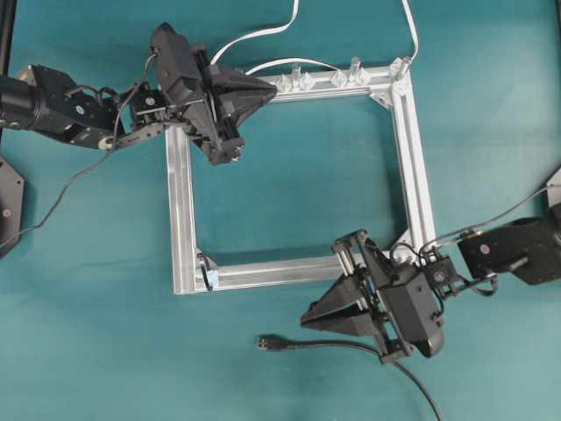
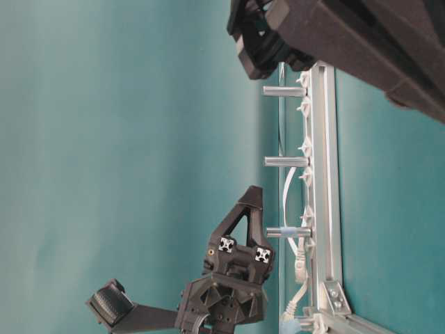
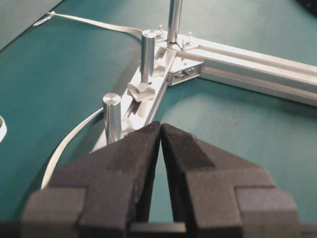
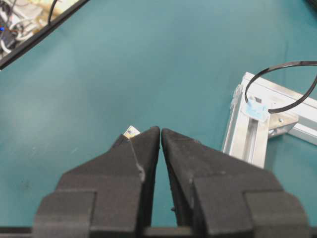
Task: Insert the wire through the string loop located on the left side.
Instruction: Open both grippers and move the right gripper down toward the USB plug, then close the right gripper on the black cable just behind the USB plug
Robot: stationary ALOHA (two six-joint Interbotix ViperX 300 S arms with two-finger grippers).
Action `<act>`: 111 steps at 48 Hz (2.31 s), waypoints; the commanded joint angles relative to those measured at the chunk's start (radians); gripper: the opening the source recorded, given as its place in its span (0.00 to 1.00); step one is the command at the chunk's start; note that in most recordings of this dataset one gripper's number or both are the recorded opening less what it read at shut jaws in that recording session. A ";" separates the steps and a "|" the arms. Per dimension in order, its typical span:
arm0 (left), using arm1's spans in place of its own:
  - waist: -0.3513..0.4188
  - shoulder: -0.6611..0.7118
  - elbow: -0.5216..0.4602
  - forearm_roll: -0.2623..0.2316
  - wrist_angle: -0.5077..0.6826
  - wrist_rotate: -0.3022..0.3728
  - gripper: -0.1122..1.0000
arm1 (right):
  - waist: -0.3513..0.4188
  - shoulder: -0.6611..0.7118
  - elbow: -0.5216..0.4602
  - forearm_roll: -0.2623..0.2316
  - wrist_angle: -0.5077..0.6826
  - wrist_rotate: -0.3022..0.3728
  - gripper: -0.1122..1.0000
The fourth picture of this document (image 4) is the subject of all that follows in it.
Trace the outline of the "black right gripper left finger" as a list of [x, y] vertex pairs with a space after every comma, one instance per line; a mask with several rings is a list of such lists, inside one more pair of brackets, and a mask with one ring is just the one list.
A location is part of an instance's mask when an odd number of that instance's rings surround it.
[[121, 136], [59, 179], [33, 224], [36, 238], [138, 238], [152, 217], [160, 129]]

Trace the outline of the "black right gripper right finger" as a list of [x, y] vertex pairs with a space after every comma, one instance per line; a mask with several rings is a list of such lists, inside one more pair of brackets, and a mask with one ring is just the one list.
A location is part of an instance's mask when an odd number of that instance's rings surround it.
[[299, 199], [270, 171], [163, 129], [176, 220], [204, 238], [307, 238]]

